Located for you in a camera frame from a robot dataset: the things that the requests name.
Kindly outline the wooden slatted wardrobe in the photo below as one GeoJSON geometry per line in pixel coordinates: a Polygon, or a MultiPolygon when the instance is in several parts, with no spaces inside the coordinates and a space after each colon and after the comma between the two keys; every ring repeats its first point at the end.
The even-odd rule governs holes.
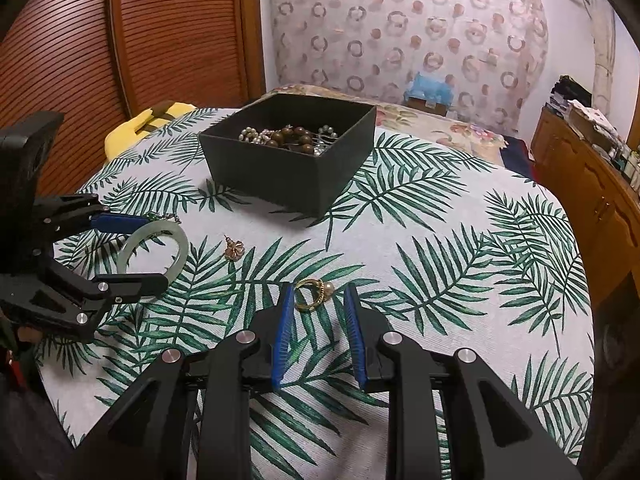
{"type": "Polygon", "coordinates": [[[259,0],[1,0],[2,124],[64,116],[42,195],[77,190],[142,110],[238,107],[265,90],[259,0]]]}

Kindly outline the small rose gold brooch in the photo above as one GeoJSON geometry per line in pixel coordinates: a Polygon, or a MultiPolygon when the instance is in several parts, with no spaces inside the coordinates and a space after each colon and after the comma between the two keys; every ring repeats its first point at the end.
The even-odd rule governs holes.
{"type": "Polygon", "coordinates": [[[232,240],[231,237],[224,238],[226,247],[224,248],[224,258],[230,262],[240,261],[245,254],[245,247],[242,240],[232,240]]]}

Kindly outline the circle patterned curtain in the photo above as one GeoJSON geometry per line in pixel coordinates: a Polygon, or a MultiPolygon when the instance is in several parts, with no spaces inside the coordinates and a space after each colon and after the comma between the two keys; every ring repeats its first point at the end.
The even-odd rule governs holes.
{"type": "Polygon", "coordinates": [[[455,118],[513,136],[548,51],[541,0],[270,0],[281,84],[400,102],[423,77],[455,118]]]}

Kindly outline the floral bed quilt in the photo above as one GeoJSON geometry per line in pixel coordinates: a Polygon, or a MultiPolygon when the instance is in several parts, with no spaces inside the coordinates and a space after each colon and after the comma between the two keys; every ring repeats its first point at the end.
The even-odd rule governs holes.
{"type": "Polygon", "coordinates": [[[535,181],[535,171],[528,157],[524,141],[494,133],[483,127],[460,122],[432,113],[414,110],[405,105],[390,104],[374,99],[349,96],[337,90],[311,84],[288,84],[275,88],[265,96],[276,94],[297,94],[298,96],[318,96],[318,98],[338,99],[376,107],[376,125],[386,130],[412,134],[422,140],[436,142],[464,151],[472,156],[509,169],[521,177],[535,181]]]}

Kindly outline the palm leaf print blanket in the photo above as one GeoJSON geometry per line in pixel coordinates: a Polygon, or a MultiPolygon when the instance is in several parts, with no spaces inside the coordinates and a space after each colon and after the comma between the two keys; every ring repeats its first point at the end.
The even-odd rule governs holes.
{"type": "Polygon", "coordinates": [[[214,181],[204,108],[163,126],[88,179],[119,214],[178,222],[186,264],[163,297],[114,307],[83,344],[38,348],[46,393],[78,445],[164,350],[206,351],[272,307],[296,308],[281,389],[250,404],[257,479],[381,479],[387,398],[352,376],[344,290],[423,348],[476,351],[569,460],[585,440],[592,316],[582,256],[559,200],[456,148],[377,128],[372,152],[313,219],[214,181]],[[224,258],[242,240],[238,262],[224,258]]]}

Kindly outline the wooden sideboard cabinet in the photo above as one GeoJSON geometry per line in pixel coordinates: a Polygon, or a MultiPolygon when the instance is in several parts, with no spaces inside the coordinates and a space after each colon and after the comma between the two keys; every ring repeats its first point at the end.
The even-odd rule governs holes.
{"type": "Polygon", "coordinates": [[[530,149],[537,176],[570,220],[597,309],[639,264],[639,199],[620,173],[547,107],[530,149]]]}

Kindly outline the yellow plush toy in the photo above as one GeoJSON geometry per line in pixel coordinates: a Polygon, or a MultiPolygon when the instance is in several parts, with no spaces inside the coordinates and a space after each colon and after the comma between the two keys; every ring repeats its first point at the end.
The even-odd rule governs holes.
{"type": "Polygon", "coordinates": [[[106,160],[111,162],[151,132],[194,110],[195,106],[192,104],[175,101],[163,101],[142,110],[106,136],[104,139],[106,160]]]}

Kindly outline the blue bag on box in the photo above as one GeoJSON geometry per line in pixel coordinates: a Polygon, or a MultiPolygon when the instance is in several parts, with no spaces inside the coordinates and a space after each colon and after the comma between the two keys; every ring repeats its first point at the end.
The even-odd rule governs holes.
{"type": "Polygon", "coordinates": [[[449,84],[417,73],[404,93],[405,106],[445,115],[454,99],[449,84]]]}

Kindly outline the beige side curtain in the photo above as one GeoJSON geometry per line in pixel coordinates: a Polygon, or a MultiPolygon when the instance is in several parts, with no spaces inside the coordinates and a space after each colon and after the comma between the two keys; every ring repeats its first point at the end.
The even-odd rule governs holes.
{"type": "Polygon", "coordinates": [[[582,0],[589,15],[594,50],[592,107],[608,116],[615,66],[615,12],[608,0],[582,0]]]}

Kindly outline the pale jade bangle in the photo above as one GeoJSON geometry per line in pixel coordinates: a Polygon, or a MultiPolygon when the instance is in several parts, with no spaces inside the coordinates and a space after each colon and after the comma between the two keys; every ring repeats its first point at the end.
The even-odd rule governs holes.
{"type": "Polygon", "coordinates": [[[156,220],[128,237],[116,260],[116,271],[126,278],[144,278],[143,300],[163,296],[181,274],[189,241],[179,223],[156,220]]]}

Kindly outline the black jewelry box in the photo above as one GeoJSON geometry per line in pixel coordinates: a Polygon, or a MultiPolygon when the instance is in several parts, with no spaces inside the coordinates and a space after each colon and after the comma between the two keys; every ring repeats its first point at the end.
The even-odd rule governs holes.
{"type": "Polygon", "coordinates": [[[323,216],[373,148],[376,108],[354,101],[277,93],[198,134],[215,182],[312,218],[323,216]],[[287,125],[334,128],[337,138],[316,156],[250,144],[241,130],[287,125]]]}

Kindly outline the stack of papers and clothes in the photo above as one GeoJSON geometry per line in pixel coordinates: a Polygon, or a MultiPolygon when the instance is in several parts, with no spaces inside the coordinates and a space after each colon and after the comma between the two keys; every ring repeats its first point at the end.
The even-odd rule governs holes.
{"type": "Polygon", "coordinates": [[[554,84],[547,107],[563,118],[591,145],[605,153],[616,154],[624,144],[617,130],[597,108],[591,107],[592,94],[571,76],[562,75],[554,84]]]}

